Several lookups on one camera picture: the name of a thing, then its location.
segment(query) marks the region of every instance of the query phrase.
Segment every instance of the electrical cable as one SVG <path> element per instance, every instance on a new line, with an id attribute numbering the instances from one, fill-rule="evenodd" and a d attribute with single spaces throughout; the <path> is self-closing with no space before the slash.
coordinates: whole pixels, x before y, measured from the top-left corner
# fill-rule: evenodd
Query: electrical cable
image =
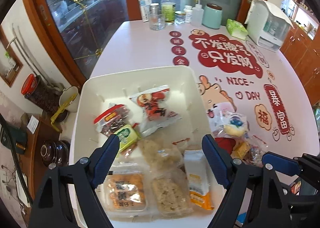
<path id="1" fill-rule="evenodd" d="M 19 180 L 20 180 L 22 189 L 23 189 L 24 193 L 26 194 L 28 203 L 32 206 L 33 200 L 32 200 L 32 198 L 31 198 L 31 195 L 30 195 L 30 193 L 29 193 L 29 190 L 28 190 L 28 188 L 27 188 L 27 185 L 26 185 L 26 183 L 25 183 L 25 181 L 24 181 L 21 168 L 20 168 L 20 166 L 19 166 L 19 160 L 18 160 L 18 156 L 17 156 L 17 152 L 16 152 L 16 147 L 15 147 L 15 144 L 14 144 L 14 142 L 13 142 L 11 133 L 10 133 L 10 131 L 9 131 L 8 124 L 7 124 L 6 120 L 3 118 L 3 116 L 2 116 L 1 113 L 0 113 L 0 125 L 1 125 L 2 128 L 3 128 L 4 135 L 6 135 L 6 137 L 7 137 L 8 140 L 9 140 L 10 150 L 11 150 L 11 154 L 12 154 L 12 157 L 13 157 L 13 163 L 14 163 L 14 166 L 15 166 L 16 171 L 17 171 L 17 173 L 18 173 L 18 177 L 19 177 Z"/>

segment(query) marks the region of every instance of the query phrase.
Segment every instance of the screw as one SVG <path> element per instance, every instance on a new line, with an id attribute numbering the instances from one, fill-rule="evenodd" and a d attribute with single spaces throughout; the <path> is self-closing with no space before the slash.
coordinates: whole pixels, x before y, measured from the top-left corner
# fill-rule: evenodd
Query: screw
<path id="1" fill-rule="evenodd" d="M 272 166 L 271 164 L 269 164 L 269 163 L 267 163 L 267 164 L 265 165 L 265 167 L 266 167 L 266 169 L 268 169 L 268 170 L 273 169 L 273 166 Z"/>
<path id="2" fill-rule="evenodd" d="M 235 165 L 241 165 L 241 163 L 242 163 L 241 159 L 238 159 L 238 158 L 233 159 L 232 162 L 233 162 Z"/>
<path id="3" fill-rule="evenodd" d="M 54 169 L 56 166 L 57 166 L 56 163 L 50 163 L 48 168 L 49 169 Z"/>
<path id="4" fill-rule="evenodd" d="M 81 159 L 79 160 L 80 164 L 86 164 L 88 161 L 89 161 L 88 158 L 81 158 Z"/>

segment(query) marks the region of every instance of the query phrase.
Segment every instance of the white plastic tray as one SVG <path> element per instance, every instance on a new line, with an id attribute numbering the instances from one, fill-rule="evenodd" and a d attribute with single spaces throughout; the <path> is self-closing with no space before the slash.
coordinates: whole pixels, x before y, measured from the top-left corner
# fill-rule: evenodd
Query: white plastic tray
<path id="1" fill-rule="evenodd" d="M 186 66 L 168 66 L 151 69 L 134 70 L 122 73 L 113 73 L 89 79 L 83 86 L 79 108 L 75 122 L 74 144 L 71 145 L 72 156 L 69 164 L 74 164 L 82 157 L 89 157 L 92 152 L 101 147 L 106 141 L 106 137 L 95 130 L 93 120 L 95 117 L 108 109 L 109 103 L 125 104 L 131 110 L 133 122 L 140 122 L 142 119 L 142 108 L 128 99 L 128 96 L 146 89 L 161 85 L 169 85 L 170 95 L 166 104 L 167 107 L 179 113 L 182 119 L 166 127 L 166 132 L 170 133 L 172 141 L 178 141 L 186 137 L 191 143 L 200 144 L 202 137 L 211 133 L 205 108 L 199 95 L 195 76 Z M 214 176 L 211 176 L 212 201 L 217 209 L 222 201 L 225 190 L 218 185 Z M 103 186 L 97 189 L 97 196 L 104 204 L 105 196 Z M 70 189 L 70 196 L 76 197 L 74 189 Z M 76 206 L 81 224 L 85 227 L 85 220 L 81 213 L 78 202 Z M 130 225 L 130 227 L 147 228 L 170 227 L 177 225 L 187 225 L 188 227 L 207 227 L 215 211 L 211 214 L 195 212 L 194 214 L 179 219 L 157 219 L 150 222 L 124 223 L 113 221 L 115 228 Z"/>

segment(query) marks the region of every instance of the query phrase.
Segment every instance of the green tissue package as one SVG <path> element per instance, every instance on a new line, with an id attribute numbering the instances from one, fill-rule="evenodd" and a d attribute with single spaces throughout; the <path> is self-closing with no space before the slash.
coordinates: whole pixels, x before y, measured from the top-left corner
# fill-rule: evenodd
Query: green tissue package
<path id="1" fill-rule="evenodd" d="M 227 30 L 231 36 L 245 40 L 248 35 L 248 31 L 238 21 L 227 19 Z"/>

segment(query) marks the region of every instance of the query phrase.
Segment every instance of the mint green canister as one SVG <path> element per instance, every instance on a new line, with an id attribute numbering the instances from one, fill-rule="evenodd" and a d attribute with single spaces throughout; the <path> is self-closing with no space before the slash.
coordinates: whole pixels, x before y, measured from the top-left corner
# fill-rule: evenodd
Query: mint green canister
<path id="1" fill-rule="evenodd" d="M 204 7 L 202 24 L 208 28 L 219 29 L 222 21 L 222 7 L 208 3 Z"/>

